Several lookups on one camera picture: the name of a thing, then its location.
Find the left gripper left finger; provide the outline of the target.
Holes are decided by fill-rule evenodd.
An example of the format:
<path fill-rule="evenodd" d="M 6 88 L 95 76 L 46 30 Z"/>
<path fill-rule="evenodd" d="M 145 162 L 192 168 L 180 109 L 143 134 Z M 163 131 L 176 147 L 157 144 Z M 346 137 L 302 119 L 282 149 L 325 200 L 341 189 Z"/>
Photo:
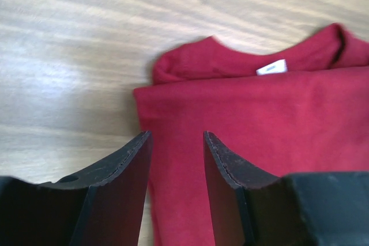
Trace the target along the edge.
<path fill-rule="evenodd" d="M 1 177 L 2 245 L 137 245 L 152 134 L 55 183 Z"/>

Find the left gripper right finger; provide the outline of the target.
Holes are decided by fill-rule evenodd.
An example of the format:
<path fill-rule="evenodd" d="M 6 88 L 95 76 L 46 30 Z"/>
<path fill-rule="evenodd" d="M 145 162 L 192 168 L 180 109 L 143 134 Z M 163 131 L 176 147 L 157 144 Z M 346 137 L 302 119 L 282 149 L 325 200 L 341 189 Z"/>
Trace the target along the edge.
<path fill-rule="evenodd" d="M 270 174 L 204 132 L 216 245 L 367 245 L 368 173 Z"/>

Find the red t shirt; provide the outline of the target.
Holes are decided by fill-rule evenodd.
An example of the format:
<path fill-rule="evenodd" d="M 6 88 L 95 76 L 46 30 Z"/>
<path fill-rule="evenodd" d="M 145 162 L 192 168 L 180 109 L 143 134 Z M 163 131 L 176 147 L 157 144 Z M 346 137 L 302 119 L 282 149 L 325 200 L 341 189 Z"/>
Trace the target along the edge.
<path fill-rule="evenodd" d="M 155 245 L 213 245 L 203 133 L 274 174 L 368 169 L 368 43 L 340 24 L 270 55 L 215 38 L 163 54 L 133 95 L 153 136 Z"/>

